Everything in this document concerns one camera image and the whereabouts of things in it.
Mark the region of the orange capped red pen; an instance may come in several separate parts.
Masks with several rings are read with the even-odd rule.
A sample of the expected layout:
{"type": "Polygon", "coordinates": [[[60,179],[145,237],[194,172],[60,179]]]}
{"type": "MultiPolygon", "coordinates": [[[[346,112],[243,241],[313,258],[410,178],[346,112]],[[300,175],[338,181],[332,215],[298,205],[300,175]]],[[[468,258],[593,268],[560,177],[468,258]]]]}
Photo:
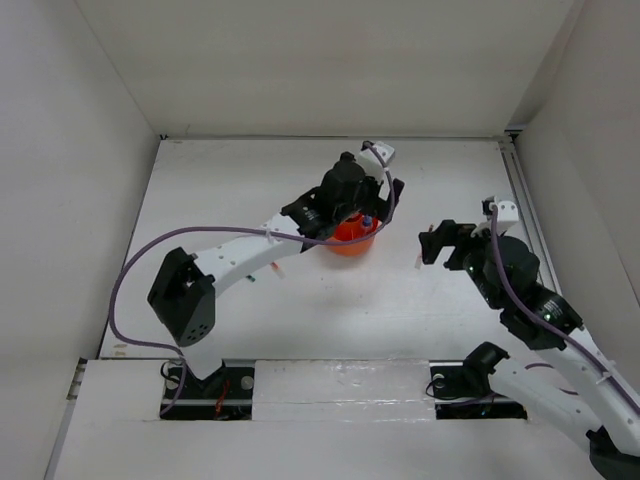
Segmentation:
{"type": "Polygon", "coordinates": [[[274,273],[280,278],[280,279],[284,279],[285,278],[285,273],[282,270],[282,268],[276,263],[276,262],[272,262],[271,263],[271,267],[272,270],[274,271],[274,273]]]}

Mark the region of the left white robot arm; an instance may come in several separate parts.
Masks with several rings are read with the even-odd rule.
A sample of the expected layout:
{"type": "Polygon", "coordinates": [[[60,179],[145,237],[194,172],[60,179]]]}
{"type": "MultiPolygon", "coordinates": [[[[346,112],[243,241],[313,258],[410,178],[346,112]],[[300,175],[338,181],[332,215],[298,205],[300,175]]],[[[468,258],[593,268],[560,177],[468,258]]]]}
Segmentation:
{"type": "Polygon", "coordinates": [[[199,360],[190,350],[212,332],[217,299],[282,258],[334,244],[338,226],[356,214],[389,222],[404,188],[389,172],[394,156],[388,144],[365,142],[357,154],[342,153],[318,186],[260,228],[239,228],[236,238],[199,253],[178,247],[166,254],[147,301],[184,354],[196,393],[208,397],[222,387],[222,357],[199,360]]]}

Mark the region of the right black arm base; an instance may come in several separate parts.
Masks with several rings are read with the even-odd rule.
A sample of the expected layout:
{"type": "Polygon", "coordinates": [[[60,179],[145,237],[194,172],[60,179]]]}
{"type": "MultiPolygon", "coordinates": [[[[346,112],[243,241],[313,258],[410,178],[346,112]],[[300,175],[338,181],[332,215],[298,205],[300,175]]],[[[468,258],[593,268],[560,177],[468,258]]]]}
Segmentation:
{"type": "Polygon", "coordinates": [[[500,347],[484,342],[462,360],[429,364],[425,394],[434,400],[437,420],[527,420],[526,409],[489,386],[496,365],[508,359],[500,347]]]}

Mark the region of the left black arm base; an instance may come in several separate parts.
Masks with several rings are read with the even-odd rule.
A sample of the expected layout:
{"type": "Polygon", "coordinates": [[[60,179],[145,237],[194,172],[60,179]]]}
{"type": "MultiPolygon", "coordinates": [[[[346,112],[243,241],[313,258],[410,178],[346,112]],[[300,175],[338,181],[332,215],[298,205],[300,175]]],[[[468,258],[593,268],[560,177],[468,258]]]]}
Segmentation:
{"type": "Polygon", "coordinates": [[[189,370],[180,385],[182,365],[165,361],[159,417],[167,421],[249,421],[252,419],[255,362],[234,360],[211,376],[197,379],[189,370]]]}

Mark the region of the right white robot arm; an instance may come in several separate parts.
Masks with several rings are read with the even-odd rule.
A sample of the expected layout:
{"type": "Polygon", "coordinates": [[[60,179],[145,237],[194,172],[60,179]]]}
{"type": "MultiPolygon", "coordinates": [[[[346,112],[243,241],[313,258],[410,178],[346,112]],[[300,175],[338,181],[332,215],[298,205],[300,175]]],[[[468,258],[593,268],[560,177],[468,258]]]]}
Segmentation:
{"type": "Polygon", "coordinates": [[[603,478],[638,478],[639,396],[599,353],[570,304],[539,283],[539,259],[527,245],[453,220],[418,238],[425,265],[452,248],[445,268],[467,273],[508,332],[575,391],[547,384],[503,348],[483,342],[462,360],[432,366],[427,389],[433,397],[450,407],[507,397],[582,448],[603,478]]]}

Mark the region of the orange round divided container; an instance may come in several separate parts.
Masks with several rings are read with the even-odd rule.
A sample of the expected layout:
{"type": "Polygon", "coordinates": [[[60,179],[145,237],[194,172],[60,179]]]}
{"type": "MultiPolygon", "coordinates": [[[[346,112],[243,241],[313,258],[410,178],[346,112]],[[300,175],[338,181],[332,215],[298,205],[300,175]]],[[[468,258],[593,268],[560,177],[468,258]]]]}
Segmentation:
{"type": "Polygon", "coordinates": [[[336,229],[328,246],[331,252],[345,257],[357,257],[371,248],[375,239],[373,233],[377,230],[379,221],[372,217],[373,227],[370,231],[365,231],[361,227],[362,217],[362,215],[354,216],[336,229]]]}

